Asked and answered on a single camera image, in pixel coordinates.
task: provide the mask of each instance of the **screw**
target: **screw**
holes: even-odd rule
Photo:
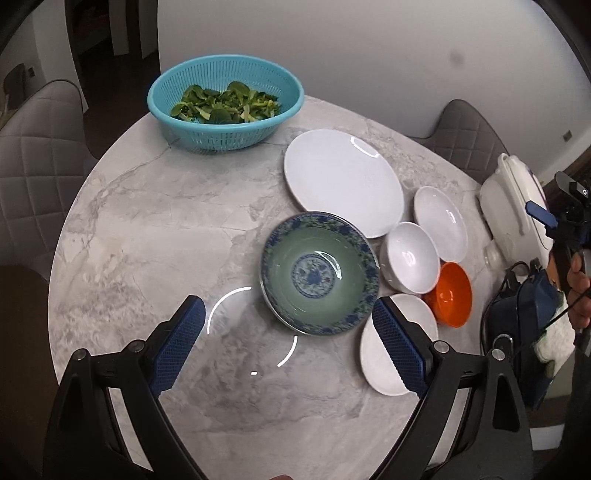
[[[433,344],[433,347],[439,353],[448,353],[449,351],[449,345],[443,340],[438,340],[437,342],[435,342]]]
[[[86,356],[86,350],[84,348],[79,348],[72,354],[72,359],[74,360],[82,360]]]
[[[505,352],[503,350],[495,348],[492,351],[492,357],[500,362],[501,360],[505,359]]]
[[[134,340],[127,348],[133,353],[141,352],[144,349],[145,342],[143,340]]]

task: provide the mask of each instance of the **white plate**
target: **white plate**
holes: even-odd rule
[[[287,148],[285,179],[308,211],[329,212],[367,238],[388,233],[402,218],[404,198],[385,158],[359,138],[338,130],[310,130]]]
[[[466,224],[445,193],[435,187],[421,187],[414,196],[417,223],[433,239],[437,255],[444,262],[459,263],[468,250]]]
[[[432,341],[439,339],[437,322],[425,302],[405,293],[392,295],[390,298],[408,320],[423,327]],[[398,370],[392,363],[371,316],[361,337],[361,369],[369,385],[383,395],[393,397],[409,392],[398,375]]]

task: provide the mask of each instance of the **blue plastic colander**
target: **blue plastic colander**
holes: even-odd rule
[[[224,91],[238,80],[251,89],[276,95],[280,114],[266,120],[236,125],[209,125],[185,122],[170,116],[189,85]],[[212,55],[185,61],[164,72],[148,92],[150,112],[190,150],[236,150],[260,142],[285,120],[294,116],[304,103],[300,81],[285,68],[246,55]]]

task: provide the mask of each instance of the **dark floor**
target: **dark floor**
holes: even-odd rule
[[[11,478],[3,469],[28,465],[41,472],[57,380],[47,331],[47,282],[25,267],[0,267],[0,292],[0,478]]]
[[[160,75],[158,52],[143,60],[130,55],[115,57],[111,39],[80,57],[83,91],[88,103],[84,115],[86,144],[101,158],[137,120],[148,113],[146,98]]]

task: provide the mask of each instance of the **white wall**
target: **white wall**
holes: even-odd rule
[[[33,20],[35,44],[45,80],[67,79],[80,88],[68,39],[64,0],[44,0],[29,16]],[[84,94],[82,104],[87,110]]]
[[[276,61],[307,93],[410,136],[462,98],[542,180],[591,127],[589,81],[532,0],[167,0],[158,43],[163,70],[213,53]]]
[[[24,63],[26,69],[33,67],[35,71],[33,78],[29,78],[27,75],[26,91],[27,96],[29,96],[45,85],[45,76],[43,75],[43,69],[37,54],[37,45],[35,44],[33,19],[30,15],[18,27],[18,30],[0,54],[0,86],[8,72],[20,63]]]

